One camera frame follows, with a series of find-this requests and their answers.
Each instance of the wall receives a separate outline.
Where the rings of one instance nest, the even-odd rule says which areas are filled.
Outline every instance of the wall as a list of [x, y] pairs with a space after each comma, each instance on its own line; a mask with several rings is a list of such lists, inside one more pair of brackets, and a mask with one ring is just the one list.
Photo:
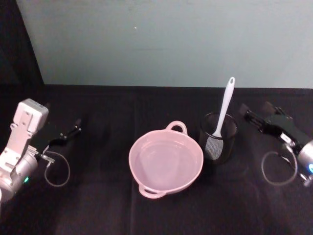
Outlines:
[[313, 88], [312, 0], [18, 0], [47, 84]]

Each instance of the pink bowl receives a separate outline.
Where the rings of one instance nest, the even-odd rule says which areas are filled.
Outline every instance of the pink bowl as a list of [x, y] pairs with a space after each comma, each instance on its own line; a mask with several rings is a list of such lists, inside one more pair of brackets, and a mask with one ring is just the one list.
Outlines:
[[[182, 132], [172, 130], [174, 126]], [[203, 152], [185, 124], [173, 121], [140, 137], [129, 152], [129, 165], [139, 192], [156, 199], [190, 186], [201, 172]]]

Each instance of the white utensil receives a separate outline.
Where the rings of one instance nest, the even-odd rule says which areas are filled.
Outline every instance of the white utensil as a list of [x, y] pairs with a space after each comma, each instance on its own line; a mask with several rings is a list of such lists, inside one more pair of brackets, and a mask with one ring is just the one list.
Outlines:
[[[215, 137], [218, 137], [218, 138], [222, 137], [221, 129], [224, 123], [225, 115], [226, 115], [231, 97], [233, 95], [234, 87], [235, 87], [235, 78], [231, 77], [225, 89], [219, 122], [217, 124], [215, 132], [212, 134]], [[224, 145], [223, 140], [209, 137], [206, 141], [205, 150], [213, 160], [216, 160], [220, 157], [222, 153], [223, 145]]]

